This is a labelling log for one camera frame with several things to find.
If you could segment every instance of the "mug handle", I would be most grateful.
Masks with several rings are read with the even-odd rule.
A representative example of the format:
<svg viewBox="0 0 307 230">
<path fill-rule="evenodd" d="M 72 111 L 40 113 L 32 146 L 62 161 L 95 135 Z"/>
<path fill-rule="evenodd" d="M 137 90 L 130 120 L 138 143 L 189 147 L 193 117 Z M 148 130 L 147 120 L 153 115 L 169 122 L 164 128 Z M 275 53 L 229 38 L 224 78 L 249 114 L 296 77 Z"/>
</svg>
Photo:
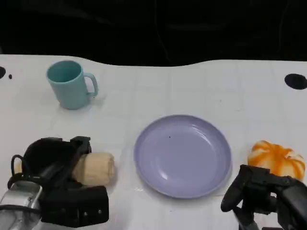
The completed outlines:
<svg viewBox="0 0 307 230">
<path fill-rule="evenodd" d="M 84 76 L 87 77 L 87 78 L 90 78 L 92 80 L 93 85 L 94 85 L 94 92 L 88 92 L 87 95 L 89 95 L 91 97 L 96 97 L 98 95 L 98 84 L 97 84 L 95 76 L 91 73 L 84 73 Z"/>
</svg>

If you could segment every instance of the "black background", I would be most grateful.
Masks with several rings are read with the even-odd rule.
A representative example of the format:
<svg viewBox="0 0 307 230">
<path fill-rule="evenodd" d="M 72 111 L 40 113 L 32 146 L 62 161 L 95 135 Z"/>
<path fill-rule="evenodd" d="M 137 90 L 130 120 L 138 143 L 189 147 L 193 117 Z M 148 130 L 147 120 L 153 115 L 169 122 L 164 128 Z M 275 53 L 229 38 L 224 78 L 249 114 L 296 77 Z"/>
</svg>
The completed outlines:
<svg viewBox="0 0 307 230">
<path fill-rule="evenodd" d="M 307 60 L 302 0 L 2 0 L 5 54 L 114 65 Z"/>
</svg>

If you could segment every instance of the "screw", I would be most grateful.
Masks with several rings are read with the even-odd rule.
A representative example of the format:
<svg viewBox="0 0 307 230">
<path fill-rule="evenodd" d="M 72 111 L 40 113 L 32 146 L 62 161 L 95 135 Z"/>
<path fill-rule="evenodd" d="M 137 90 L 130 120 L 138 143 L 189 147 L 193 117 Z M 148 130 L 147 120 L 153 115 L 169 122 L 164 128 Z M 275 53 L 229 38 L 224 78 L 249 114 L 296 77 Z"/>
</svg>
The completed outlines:
<svg viewBox="0 0 307 230">
<path fill-rule="evenodd" d="M 283 183 L 284 183 L 285 185 L 288 185 L 288 184 L 290 184 L 290 181 L 289 181 L 288 178 L 285 178 L 285 179 L 283 180 Z"/>
</svg>

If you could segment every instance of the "cable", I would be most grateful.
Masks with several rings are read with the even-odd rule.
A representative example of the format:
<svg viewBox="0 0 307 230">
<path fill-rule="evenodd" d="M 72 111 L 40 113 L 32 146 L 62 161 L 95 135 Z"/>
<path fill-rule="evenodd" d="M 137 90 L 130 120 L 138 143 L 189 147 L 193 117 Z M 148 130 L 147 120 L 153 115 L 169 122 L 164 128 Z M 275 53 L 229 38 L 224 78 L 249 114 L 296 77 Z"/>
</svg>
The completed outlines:
<svg viewBox="0 0 307 230">
<path fill-rule="evenodd" d="M 170 59 L 169 59 L 169 56 L 168 56 L 168 51 L 163 43 L 163 40 L 160 36 L 160 32 L 159 32 L 159 27 L 158 27 L 158 22 L 157 22 L 157 1 L 158 0 L 154 0 L 154 26 L 155 26 L 155 29 L 156 29 L 156 33 L 158 35 L 158 39 L 159 39 L 159 42 L 162 46 L 162 49 L 164 51 L 164 55 L 165 55 L 165 58 L 168 60 L 168 62 L 170 62 Z"/>
<path fill-rule="evenodd" d="M 283 13 L 282 13 L 282 17 L 281 17 L 281 20 L 280 20 L 280 23 L 279 23 L 279 29 L 278 29 L 278 49 L 277 49 L 277 53 L 281 51 L 281 48 L 282 48 L 282 32 L 283 32 L 283 21 L 284 21 L 284 18 L 286 16 L 286 13 L 288 11 L 288 8 L 290 6 L 290 0 L 287 0 L 287 4 L 283 10 Z"/>
<path fill-rule="evenodd" d="M 12 157 L 12 160 L 11 160 L 11 172 L 12 172 L 12 176 L 15 175 L 15 168 L 14 168 L 14 162 L 15 162 L 15 159 L 16 158 L 19 158 L 22 162 L 22 166 L 25 168 L 24 172 L 23 172 L 23 175 L 25 177 L 25 179 L 27 179 L 29 177 L 29 174 L 30 174 L 30 167 L 28 165 L 28 163 L 26 162 L 26 160 L 24 159 L 24 157 L 20 156 L 20 155 L 14 155 Z"/>
</svg>

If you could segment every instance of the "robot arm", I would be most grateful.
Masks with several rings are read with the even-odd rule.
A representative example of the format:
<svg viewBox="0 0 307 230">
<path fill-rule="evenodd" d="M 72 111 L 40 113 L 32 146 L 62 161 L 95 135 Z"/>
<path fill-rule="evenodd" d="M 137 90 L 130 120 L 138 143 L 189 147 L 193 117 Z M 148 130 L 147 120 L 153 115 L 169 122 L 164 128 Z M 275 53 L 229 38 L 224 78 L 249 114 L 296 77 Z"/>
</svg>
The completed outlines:
<svg viewBox="0 0 307 230">
<path fill-rule="evenodd" d="M 307 187 L 292 177 L 279 177 L 270 174 L 268 169 L 241 165 L 223 198 L 221 210 L 233 210 L 241 230 L 258 230 L 254 213 L 271 212 L 277 213 L 278 223 L 284 230 L 305 230 Z"/>
<path fill-rule="evenodd" d="M 85 187 L 71 177 L 80 157 L 91 153 L 89 140 L 44 138 L 23 157 L 12 158 L 9 190 L 0 200 L 0 230 L 31 230 L 39 221 L 72 228 L 108 221 L 106 188 Z M 15 174 L 15 158 L 22 160 L 23 173 Z"/>
</svg>

